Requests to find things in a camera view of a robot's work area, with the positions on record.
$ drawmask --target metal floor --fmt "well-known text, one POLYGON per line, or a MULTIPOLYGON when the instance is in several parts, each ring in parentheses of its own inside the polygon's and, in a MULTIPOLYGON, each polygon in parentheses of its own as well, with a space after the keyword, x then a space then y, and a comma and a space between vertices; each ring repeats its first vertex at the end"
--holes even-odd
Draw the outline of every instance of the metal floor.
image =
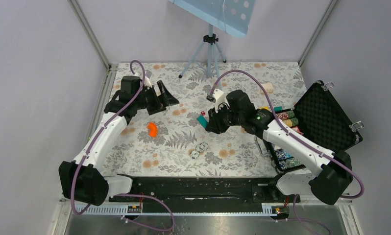
MULTIPOLYGON (((335 235, 345 235, 346 229, 340 210, 335 206, 297 206, 298 215, 315 219, 335 235)), ((157 232, 132 223, 125 224, 119 216, 71 215, 66 235, 309 235, 298 222, 268 222, 269 217, 259 216, 176 216, 174 232, 157 232)), ((158 228, 171 225, 168 216, 141 216, 136 219, 158 228)), ((307 226, 319 234, 328 234, 315 224, 307 226)))

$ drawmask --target white wall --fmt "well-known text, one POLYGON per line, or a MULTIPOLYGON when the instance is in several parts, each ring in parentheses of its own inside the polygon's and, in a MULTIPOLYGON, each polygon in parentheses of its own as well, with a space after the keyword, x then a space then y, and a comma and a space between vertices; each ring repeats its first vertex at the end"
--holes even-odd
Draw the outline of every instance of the white wall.
POLYGON ((43 235, 105 69, 66 0, 0 0, 0 235, 43 235))
MULTIPOLYGON (((257 0, 244 38, 215 33, 229 62, 298 61, 329 1, 257 0)), ((206 22, 168 0, 79 4, 112 63, 186 62, 208 33, 206 22)), ((207 46, 197 60, 207 60, 207 46)))
POLYGON ((334 96, 364 140, 351 148, 366 193, 354 200, 365 235, 391 234, 391 0, 343 0, 302 68, 308 85, 333 81, 334 96))

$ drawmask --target open case lid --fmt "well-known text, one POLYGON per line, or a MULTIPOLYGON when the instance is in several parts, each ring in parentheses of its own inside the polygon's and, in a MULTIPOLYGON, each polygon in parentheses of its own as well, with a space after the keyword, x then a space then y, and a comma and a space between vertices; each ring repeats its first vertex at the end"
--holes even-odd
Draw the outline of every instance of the open case lid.
POLYGON ((346 150, 363 140, 322 81, 316 81, 294 106, 304 137, 334 152, 346 150))

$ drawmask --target orange toy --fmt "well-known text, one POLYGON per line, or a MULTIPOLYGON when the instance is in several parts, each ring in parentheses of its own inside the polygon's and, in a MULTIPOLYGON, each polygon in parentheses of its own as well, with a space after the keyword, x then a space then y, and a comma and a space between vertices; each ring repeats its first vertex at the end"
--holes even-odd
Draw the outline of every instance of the orange toy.
POLYGON ((154 123, 150 122, 147 128, 149 129, 149 136, 155 138, 158 134, 158 127, 154 123))

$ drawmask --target case latch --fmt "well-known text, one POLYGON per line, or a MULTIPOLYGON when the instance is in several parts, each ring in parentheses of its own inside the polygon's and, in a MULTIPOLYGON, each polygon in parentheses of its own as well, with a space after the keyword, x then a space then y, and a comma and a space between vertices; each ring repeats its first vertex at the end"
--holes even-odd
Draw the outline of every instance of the case latch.
POLYGON ((350 129, 353 131, 353 132, 356 132, 362 128, 364 128, 364 124, 361 122, 361 121, 358 121, 356 123, 353 123, 351 125, 349 125, 350 129))
POLYGON ((333 87, 334 87, 334 83, 332 83, 332 82, 327 82, 322 86, 322 88, 324 89, 325 92, 333 87))
POLYGON ((356 135, 356 141, 354 141, 354 144, 358 144, 360 142, 360 137, 359 135, 356 135))

